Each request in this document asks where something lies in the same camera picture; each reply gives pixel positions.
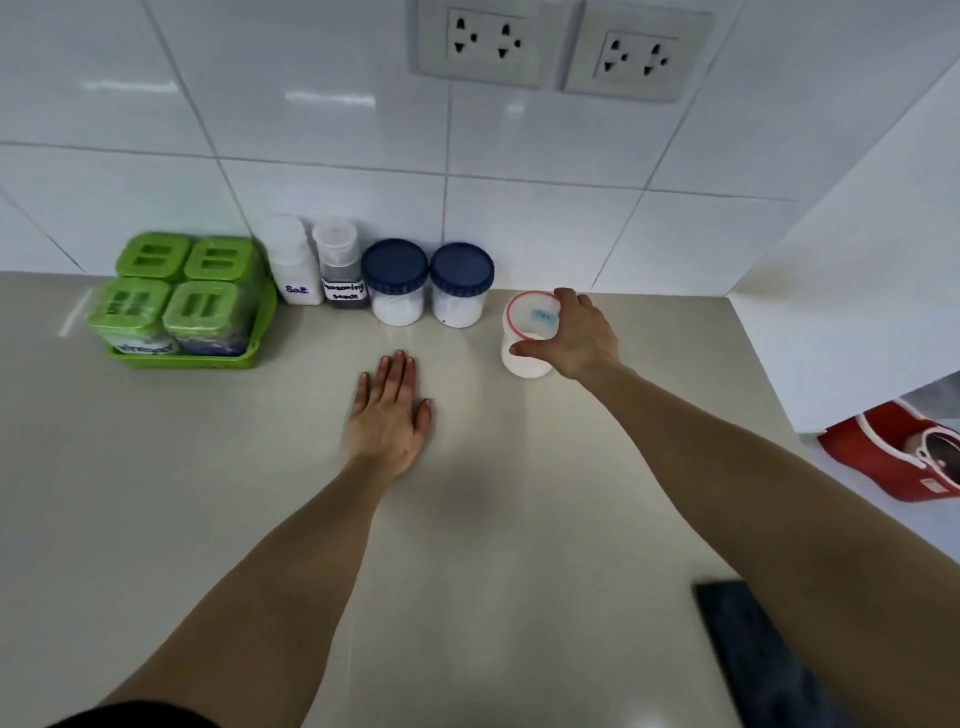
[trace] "clear plastic bottle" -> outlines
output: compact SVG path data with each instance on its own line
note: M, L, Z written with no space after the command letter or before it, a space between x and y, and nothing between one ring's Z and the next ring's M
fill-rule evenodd
M291 305L324 302L320 265L306 239L303 222L293 215L270 215L254 225L256 236L267 249L276 289Z
M336 308L366 308L367 285L360 270L357 228L349 220L331 217L313 226L320 257L324 294Z

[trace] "plastic container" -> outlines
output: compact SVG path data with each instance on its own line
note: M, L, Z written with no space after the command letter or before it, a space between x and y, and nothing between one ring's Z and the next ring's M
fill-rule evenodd
M518 341L552 339L560 325L560 301L552 293L526 291L510 299L503 309L503 346L500 358L513 374L536 379L549 374L552 366L529 356L515 356L510 347Z
M356 226L340 217L327 218L313 226L313 239L320 257L320 281L330 305L366 308L369 300Z
M86 322L119 352L175 354L177 341L164 330L161 317L173 287L159 279L115 279L100 289Z
M190 255L190 238L173 232L144 232L131 238L117 258L116 272L123 278L183 279L183 263Z
M437 320L453 328L471 327L483 315L493 285L493 261L470 243L447 243L430 259L430 280Z
M122 353L108 347L108 354L132 369L252 369L256 366L260 342L270 328L276 312L276 289L270 284L256 309L250 343L239 356L191 356L185 353L149 356L140 353Z
M426 253L409 240L392 237L373 243L361 260L373 315L391 327L413 324L423 315L429 275Z
M267 249L276 290L290 305L324 302L320 264L310 250L303 222L293 215L271 215L260 220L256 236Z
M247 350L252 311L235 283L189 280L177 286L163 326L195 356L239 356Z
M183 272L189 280L218 280L240 286L248 303L263 295L266 277L260 251L247 237L204 237L186 259Z

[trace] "green container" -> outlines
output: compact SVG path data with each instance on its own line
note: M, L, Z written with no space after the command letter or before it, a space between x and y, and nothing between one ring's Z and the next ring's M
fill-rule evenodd
M239 356L250 340L252 311L235 283L189 280L167 304L163 326L195 356Z
M190 354L149 356L122 353L114 347L108 347L108 353L114 359L134 369L250 369L256 366L260 341L270 328L275 312L276 288L270 283L256 310L256 318L253 320L253 329L250 332L250 343L247 345L247 350L239 356L191 356Z
M173 290L170 283L156 279L116 279L100 290L94 310L86 322L125 355L154 358L180 350L177 341L163 328L163 308Z
M190 238L186 235L144 232L132 238L117 258L117 275L175 283L183 278L183 263L189 254Z
M205 237L197 241L183 272L190 280L236 283L254 301L263 291L263 262L252 240L245 237Z

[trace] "blue label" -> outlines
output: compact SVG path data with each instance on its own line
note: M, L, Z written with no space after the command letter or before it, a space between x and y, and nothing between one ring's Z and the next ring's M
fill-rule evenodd
M558 324L557 314L544 311L542 308L534 308L530 312L530 318L534 321L543 321L552 328L556 328Z

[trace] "red bag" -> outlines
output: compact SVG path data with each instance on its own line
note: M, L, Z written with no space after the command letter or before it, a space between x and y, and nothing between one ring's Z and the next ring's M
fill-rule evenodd
M830 457L870 477L898 500L960 496L960 433L893 400L829 427Z

